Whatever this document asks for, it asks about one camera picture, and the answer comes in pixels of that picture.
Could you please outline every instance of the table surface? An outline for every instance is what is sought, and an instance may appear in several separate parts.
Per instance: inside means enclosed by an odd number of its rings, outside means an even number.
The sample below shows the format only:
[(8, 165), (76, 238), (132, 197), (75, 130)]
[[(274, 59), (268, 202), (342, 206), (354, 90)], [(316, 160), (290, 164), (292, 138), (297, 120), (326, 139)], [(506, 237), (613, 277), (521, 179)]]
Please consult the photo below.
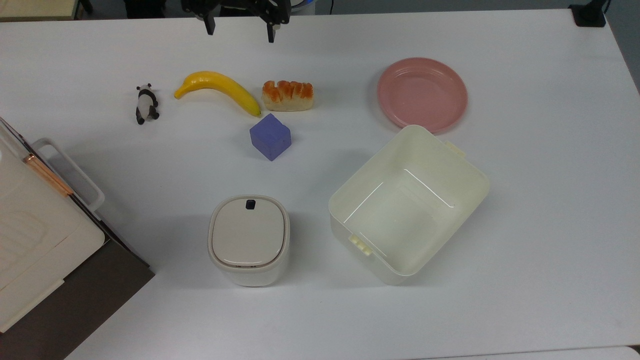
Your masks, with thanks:
[(583, 348), (573, 350), (524, 352), (517, 354), (448, 357), (447, 360), (638, 360), (629, 347)]
[[(72, 359), (415, 359), (640, 343), (640, 97), (609, 27), (569, 10), (261, 20), (0, 24), (0, 114), (58, 141), (104, 190), (99, 213), (157, 276)], [(328, 199), (399, 131), (376, 82), (391, 63), (451, 66), (469, 93), (438, 135), (492, 188), (413, 279), (382, 284), (333, 238)], [(259, 97), (308, 81), (312, 110), (278, 113), (293, 144), (254, 149), (258, 119), (214, 90), (172, 97), (198, 70)], [(160, 118), (137, 125), (136, 86)], [(257, 193), (291, 214), (276, 284), (233, 285), (211, 263), (211, 213)]]
[(0, 0), (0, 21), (73, 20), (78, 0)]

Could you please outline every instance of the storage box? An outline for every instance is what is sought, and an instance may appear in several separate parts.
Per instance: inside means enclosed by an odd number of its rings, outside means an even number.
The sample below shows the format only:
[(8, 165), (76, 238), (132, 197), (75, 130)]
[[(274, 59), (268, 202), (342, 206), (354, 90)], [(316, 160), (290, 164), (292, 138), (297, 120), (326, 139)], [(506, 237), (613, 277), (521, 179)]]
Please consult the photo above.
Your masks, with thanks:
[(329, 200), (333, 235), (387, 284), (416, 274), (489, 192), (487, 177), (421, 126), (402, 129)]

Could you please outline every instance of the white plastic container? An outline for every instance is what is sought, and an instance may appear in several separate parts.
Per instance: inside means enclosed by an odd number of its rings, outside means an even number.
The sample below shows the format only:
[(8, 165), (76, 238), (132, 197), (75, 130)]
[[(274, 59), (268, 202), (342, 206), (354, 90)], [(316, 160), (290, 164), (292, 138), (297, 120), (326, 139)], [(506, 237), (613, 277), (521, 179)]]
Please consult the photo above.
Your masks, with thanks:
[(31, 311), (104, 243), (104, 233), (23, 159), (0, 123), (0, 332)]
[(231, 281), (266, 286), (289, 262), (289, 215), (281, 203), (261, 195), (230, 197), (209, 225), (209, 256)]
[(421, 126), (402, 129), (329, 200), (333, 235), (396, 285), (440, 250), (489, 192), (487, 177)]

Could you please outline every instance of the container handle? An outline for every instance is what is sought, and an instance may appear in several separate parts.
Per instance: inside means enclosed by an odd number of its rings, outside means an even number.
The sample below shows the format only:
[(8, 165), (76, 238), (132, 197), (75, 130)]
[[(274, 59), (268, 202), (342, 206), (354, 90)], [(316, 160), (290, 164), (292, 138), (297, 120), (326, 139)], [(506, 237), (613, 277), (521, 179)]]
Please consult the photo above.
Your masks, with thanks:
[(100, 188), (85, 174), (84, 171), (82, 171), (82, 169), (80, 169), (80, 167), (75, 163), (75, 161), (71, 160), (71, 158), (69, 158), (69, 155), (67, 155), (66, 152), (62, 151), (62, 148), (60, 148), (60, 146), (58, 144), (56, 144), (56, 142), (54, 142), (53, 140), (51, 140), (50, 138), (41, 138), (36, 140), (36, 142), (31, 144), (31, 147), (33, 148), (33, 150), (38, 151), (40, 149), (42, 149), (43, 147), (47, 146), (47, 145), (51, 145), (51, 147), (53, 147), (54, 149), (56, 149), (56, 151), (62, 156), (62, 158), (69, 164), (71, 165), (71, 167), (84, 179), (84, 181), (86, 181), (87, 184), (89, 184), (89, 186), (91, 186), (91, 188), (93, 188), (93, 190), (95, 191), (95, 193), (97, 194), (97, 198), (89, 203), (86, 204), (87, 209), (89, 209), (89, 211), (91, 211), (92, 213), (95, 212), (96, 210), (98, 210), (98, 208), (102, 205), (102, 203), (104, 203), (104, 193), (102, 192), (102, 190), (100, 190)]

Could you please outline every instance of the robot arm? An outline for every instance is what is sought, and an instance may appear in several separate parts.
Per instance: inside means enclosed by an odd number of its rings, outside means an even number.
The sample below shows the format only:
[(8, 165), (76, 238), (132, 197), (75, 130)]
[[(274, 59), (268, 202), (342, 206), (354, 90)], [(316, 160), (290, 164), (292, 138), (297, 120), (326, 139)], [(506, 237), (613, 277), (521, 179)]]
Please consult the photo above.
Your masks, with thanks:
[[(185, 12), (193, 12), (196, 17), (204, 21), (207, 33), (213, 35), (216, 23), (213, 19), (213, 9), (224, 0), (180, 0)], [(269, 42), (273, 42), (275, 30), (281, 24), (288, 24), (291, 16), (291, 0), (236, 0), (236, 4), (245, 7), (255, 16), (260, 17), (267, 24)]]

